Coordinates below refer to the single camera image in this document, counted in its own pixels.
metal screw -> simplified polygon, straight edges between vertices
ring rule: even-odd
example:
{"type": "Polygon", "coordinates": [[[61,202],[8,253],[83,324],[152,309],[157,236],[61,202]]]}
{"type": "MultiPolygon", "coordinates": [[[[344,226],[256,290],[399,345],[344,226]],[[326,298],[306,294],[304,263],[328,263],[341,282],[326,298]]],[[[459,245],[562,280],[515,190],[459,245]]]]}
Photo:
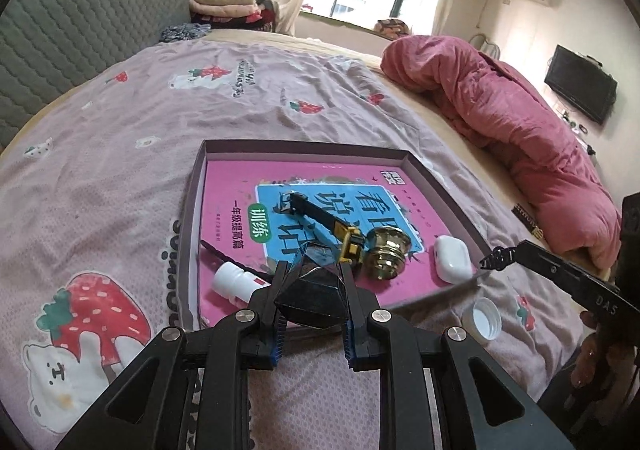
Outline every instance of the metal screw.
{"type": "Polygon", "coordinates": [[[178,338],[180,338],[180,330],[176,327],[168,327],[167,329],[162,331],[162,340],[173,342],[178,338]]]}
{"type": "Polygon", "coordinates": [[[466,338],[466,331],[462,327],[450,327],[447,336],[456,342],[462,342],[466,338]]]}
{"type": "Polygon", "coordinates": [[[371,318],[376,322],[389,322],[389,320],[391,320],[391,313],[386,309],[376,309],[371,313],[371,318]]]}
{"type": "Polygon", "coordinates": [[[255,318],[255,313],[250,309],[241,309],[236,313],[236,320],[239,322],[251,322],[255,318]]]}

headboard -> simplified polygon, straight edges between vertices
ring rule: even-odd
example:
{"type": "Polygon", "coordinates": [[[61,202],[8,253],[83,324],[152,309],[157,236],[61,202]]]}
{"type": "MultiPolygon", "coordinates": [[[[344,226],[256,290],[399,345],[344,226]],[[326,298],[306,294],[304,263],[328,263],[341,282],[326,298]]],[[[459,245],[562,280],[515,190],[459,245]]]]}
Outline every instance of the headboard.
{"type": "Polygon", "coordinates": [[[188,2],[11,0],[0,15],[0,146],[58,96],[188,23],[188,2]]]}

stack of blankets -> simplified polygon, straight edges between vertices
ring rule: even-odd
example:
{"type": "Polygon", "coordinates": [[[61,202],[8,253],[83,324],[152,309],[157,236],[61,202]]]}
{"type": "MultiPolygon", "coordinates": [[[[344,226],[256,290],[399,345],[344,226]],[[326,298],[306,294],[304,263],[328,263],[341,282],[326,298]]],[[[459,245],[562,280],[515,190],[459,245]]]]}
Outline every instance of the stack of blankets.
{"type": "Polygon", "coordinates": [[[270,0],[189,0],[191,22],[212,28],[245,28],[272,32],[273,5],[270,0]]]}

black flat screen tv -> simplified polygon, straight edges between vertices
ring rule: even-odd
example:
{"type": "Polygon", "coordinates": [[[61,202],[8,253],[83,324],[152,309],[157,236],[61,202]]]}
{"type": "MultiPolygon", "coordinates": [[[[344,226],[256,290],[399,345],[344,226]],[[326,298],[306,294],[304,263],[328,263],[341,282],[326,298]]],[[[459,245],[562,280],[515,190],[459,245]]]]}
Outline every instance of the black flat screen tv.
{"type": "Polygon", "coordinates": [[[558,45],[545,84],[602,125],[616,100],[618,82],[599,66],[558,45]]]}

pink comforter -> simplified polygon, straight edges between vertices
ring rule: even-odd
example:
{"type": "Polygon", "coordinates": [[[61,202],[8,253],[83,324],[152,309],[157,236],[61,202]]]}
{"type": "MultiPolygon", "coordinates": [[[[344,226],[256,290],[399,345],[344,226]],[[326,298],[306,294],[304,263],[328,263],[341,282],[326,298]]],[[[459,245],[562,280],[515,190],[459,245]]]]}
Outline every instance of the pink comforter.
{"type": "Polygon", "coordinates": [[[461,39],[425,36],[392,42],[382,71],[430,91],[456,131],[509,169],[554,252],[587,247],[597,267],[613,264],[620,212],[569,127],[518,71],[461,39]]]}

